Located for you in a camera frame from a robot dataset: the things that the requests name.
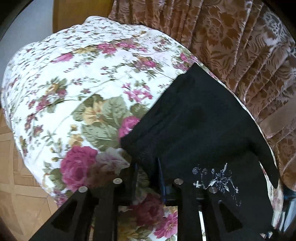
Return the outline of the black pants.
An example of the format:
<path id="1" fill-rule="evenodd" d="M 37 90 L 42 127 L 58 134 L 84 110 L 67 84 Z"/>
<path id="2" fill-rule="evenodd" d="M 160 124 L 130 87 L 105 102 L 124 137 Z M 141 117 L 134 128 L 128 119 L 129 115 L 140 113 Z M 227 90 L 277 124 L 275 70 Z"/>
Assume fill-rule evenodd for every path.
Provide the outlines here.
<path id="1" fill-rule="evenodd" d="M 267 183 L 277 187 L 279 178 L 272 151 L 240 101 L 198 64 L 173 81 L 120 145 L 155 192 L 177 178 L 190 190 L 215 187 L 242 225 L 270 229 Z"/>

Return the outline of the floral bed sheet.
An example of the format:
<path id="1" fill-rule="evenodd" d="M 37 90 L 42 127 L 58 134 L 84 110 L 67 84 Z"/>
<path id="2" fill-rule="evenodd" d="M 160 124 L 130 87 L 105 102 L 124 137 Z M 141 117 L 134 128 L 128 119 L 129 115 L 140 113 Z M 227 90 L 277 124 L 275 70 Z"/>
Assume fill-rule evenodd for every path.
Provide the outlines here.
<path id="1" fill-rule="evenodd" d="M 25 166 L 58 205 L 89 174 L 119 172 L 119 140 L 193 64 L 216 76 L 168 35 L 90 16 L 26 45 L 10 60 L 1 105 Z"/>

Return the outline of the brown floral curtain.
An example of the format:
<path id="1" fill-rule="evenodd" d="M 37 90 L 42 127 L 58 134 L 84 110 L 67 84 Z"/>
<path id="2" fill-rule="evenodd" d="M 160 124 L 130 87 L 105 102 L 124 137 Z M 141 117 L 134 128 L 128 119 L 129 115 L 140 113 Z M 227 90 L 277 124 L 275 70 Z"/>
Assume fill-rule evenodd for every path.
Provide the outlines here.
<path id="1" fill-rule="evenodd" d="M 109 17 L 189 49 L 248 108 L 295 190 L 295 39 L 263 1 L 114 1 Z"/>

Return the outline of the wooden headboard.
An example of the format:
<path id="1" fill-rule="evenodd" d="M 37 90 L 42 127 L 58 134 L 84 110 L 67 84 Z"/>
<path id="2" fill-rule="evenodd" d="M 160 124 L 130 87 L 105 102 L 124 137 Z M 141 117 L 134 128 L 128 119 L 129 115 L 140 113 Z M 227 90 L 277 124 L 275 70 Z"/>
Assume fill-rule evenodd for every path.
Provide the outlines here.
<path id="1" fill-rule="evenodd" d="M 112 0 L 54 0 L 53 33 L 82 24 L 89 16 L 108 17 Z"/>

